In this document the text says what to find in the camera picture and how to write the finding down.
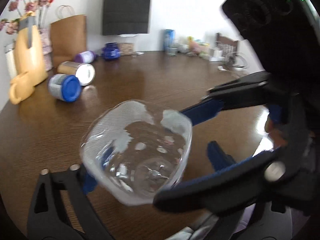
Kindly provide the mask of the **person's right hand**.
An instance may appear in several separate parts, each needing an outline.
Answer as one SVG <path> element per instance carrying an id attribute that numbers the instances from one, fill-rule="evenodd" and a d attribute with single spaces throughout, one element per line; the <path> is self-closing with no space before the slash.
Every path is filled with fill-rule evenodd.
<path id="1" fill-rule="evenodd" d="M 267 117 L 267 120 L 265 122 L 265 132 L 273 142 L 273 148 L 287 146 L 287 141 L 283 138 L 281 131 L 275 127 L 275 124 L 273 123 L 270 116 Z"/>

